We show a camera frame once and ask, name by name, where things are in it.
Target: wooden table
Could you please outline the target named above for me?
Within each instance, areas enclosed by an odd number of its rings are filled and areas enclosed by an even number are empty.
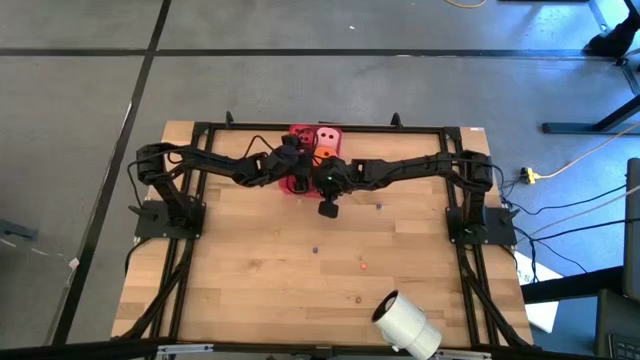
[[[168,122],[162,141],[188,144],[193,124]],[[488,154],[483,129],[461,132],[465,149]],[[240,157],[256,133],[271,144],[279,144],[283,134],[216,131],[213,151]],[[263,145],[254,145],[253,151],[262,150]],[[435,135],[345,133],[341,157],[394,161],[439,150]],[[442,178],[342,196],[337,219],[318,215],[318,199],[286,195],[277,184],[248,189],[220,176],[207,179],[206,225],[195,245],[180,340],[385,345],[370,318],[385,295],[398,289],[425,310],[442,332],[443,347],[469,346]],[[149,196],[159,198],[153,190]],[[496,186],[487,204],[499,205]],[[132,256],[113,335],[128,330],[155,296],[167,244],[166,239],[151,240]],[[483,250],[494,302],[520,336],[532,342],[512,258],[498,247]],[[172,302],[161,334],[168,332]],[[477,299],[475,309],[481,340],[487,342]]]

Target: yellow cable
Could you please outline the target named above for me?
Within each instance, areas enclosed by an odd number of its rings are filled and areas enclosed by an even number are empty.
[[[478,8],[482,5],[484,5],[484,3],[487,2],[487,0],[482,0],[479,4],[472,4],[472,5],[466,5],[466,4],[458,4],[457,2],[454,2],[453,0],[444,0],[446,2],[448,2],[449,4],[455,6],[455,7],[459,7],[459,8],[463,8],[463,9],[475,9]]]
[[[615,139],[619,138],[620,136],[622,136],[622,135],[624,135],[624,134],[628,133],[629,131],[633,130],[634,128],[636,128],[636,127],[637,127],[637,126],[639,126],[639,125],[640,125],[640,123],[636,123],[636,124],[633,124],[633,125],[629,126],[627,129],[625,129],[625,130],[623,130],[623,131],[621,131],[621,132],[617,133],[616,135],[612,136],[611,138],[609,138],[609,140],[607,140],[607,141],[603,142],[602,144],[600,144],[600,145],[598,145],[598,146],[594,147],[593,149],[591,149],[591,150],[587,151],[586,153],[582,154],[579,158],[577,158],[577,159],[573,160],[572,162],[568,163],[567,165],[563,166],[563,167],[562,167],[562,168],[560,168],[558,171],[556,171],[556,172],[554,172],[554,173],[552,173],[552,174],[549,174],[549,175],[539,175],[539,174],[535,174],[535,178],[536,178],[536,179],[550,179],[550,178],[552,178],[552,177],[554,177],[554,176],[556,176],[556,175],[560,174],[561,172],[563,172],[563,171],[567,170],[568,168],[570,168],[571,166],[573,166],[573,165],[574,165],[575,163],[577,163],[578,161],[580,161],[580,160],[584,159],[585,157],[587,157],[587,156],[591,155],[591,154],[592,154],[593,152],[595,152],[596,150],[598,150],[598,149],[600,149],[600,148],[604,147],[604,146],[605,146],[605,145],[607,145],[608,143],[610,143],[610,142],[612,142],[613,140],[615,140]]]

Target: black desk leg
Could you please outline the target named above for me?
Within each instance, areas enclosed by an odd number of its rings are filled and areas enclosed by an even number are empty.
[[[640,111],[640,95],[635,96],[619,109],[596,124],[589,123],[544,123],[542,131],[546,134],[617,134],[624,128],[616,129],[623,121]],[[625,135],[640,135],[640,127]]]
[[[523,285],[520,288],[525,304],[595,296],[600,289],[609,289],[617,294],[622,294],[622,276],[623,267],[617,266],[562,279]]]

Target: concrete floor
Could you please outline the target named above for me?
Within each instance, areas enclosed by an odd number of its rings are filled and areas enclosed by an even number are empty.
[[[611,24],[624,7],[618,2],[598,2]],[[0,2],[0,47],[145,48],[160,4],[6,0]],[[579,49],[598,31],[587,4],[488,0],[463,10],[419,0],[184,0],[172,5],[160,47]],[[0,348],[44,341],[68,268],[61,257],[30,247],[75,256],[140,64],[138,57],[0,58],[0,218],[41,233],[36,244],[0,244]],[[543,135],[541,123],[596,121],[631,97],[620,69],[598,60],[156,58],[124,162],[160,139],[170,119],[222,121],[229,110],[239,122],[386,124],[397,111],[406,124],[485,127],[494,162],[511,178],[522,166],[551,172],[605,140]],[[637,138],[616,140],[553,180],[516,188],[511,200],[535,209],[617,187],[638,149]],[[132,196],[121,171],[71,341],[109,336],[135,226],[126,209]],[[555,230],[620,219],[623,209],[616,203]],[[515,221],[533,231],[567,213]],[[622,263],[622,227],[549,243],[589,270]],[[520,251],[529,253],[528,246]],[[580,272],[544,248],[538,256],[561,274]],[[585,301],[583,308],[593,307]],[[556,331],[535,332],[536,342],[588,352],[583,330],[593,328],[595,312],[572,311],[578,308],[561,304]]]

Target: white camera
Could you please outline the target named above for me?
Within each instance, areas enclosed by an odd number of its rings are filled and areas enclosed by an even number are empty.
[[[393,350],[407,349],[418,360],[429,359],[442,340],[442,335],[429,324],[422,309],[398,290],[382,300],[371,321],[382,330],[382,337]]]

